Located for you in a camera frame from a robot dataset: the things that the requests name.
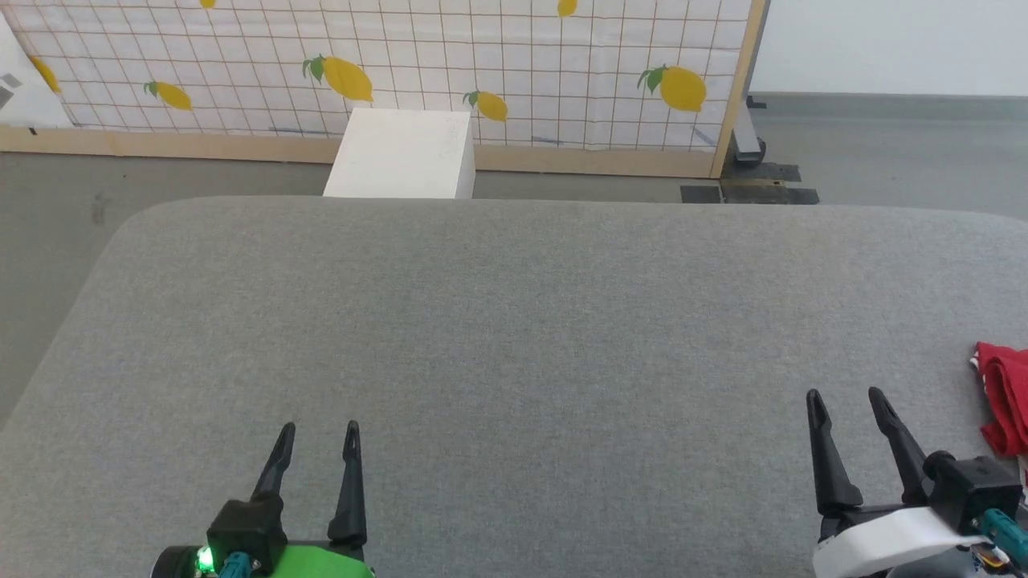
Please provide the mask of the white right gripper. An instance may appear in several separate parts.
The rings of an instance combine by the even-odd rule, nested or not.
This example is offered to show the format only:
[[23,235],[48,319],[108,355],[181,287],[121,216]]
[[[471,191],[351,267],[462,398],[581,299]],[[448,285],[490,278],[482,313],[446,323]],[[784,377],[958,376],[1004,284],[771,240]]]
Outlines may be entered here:
[[[881,388],[869,388],[871,409],[888,440],[903,484],[900,509],[870,522],[856,523],[827,539],[813,552],[816,577],[869,576],[888,568],[927,559],[958,546],[976,544],[977,535],[962,535],[928,505],[932,483],[923,470],[925,453]],[[832,436],[832,420],[818,390],[807,392],[807,418],[813,482],[818,513],[837,517],[862,506],[862,491],[851,482]]]

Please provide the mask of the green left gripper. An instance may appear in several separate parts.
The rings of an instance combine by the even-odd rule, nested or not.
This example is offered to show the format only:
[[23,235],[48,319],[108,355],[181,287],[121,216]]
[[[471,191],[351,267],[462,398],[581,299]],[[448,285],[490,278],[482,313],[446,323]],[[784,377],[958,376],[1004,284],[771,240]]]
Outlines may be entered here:
[[[258,477],[251,501],[279,498],[280,486],[292,460],[296,425],[280,428],[276,445]],[[337,512],[329,523],[329,542],[292,542],[286,545],[271,573],[258,568],[257,577],[375,577],[366,563],[363,544],[368,539],[360,426],[346,425],[344,478]]]

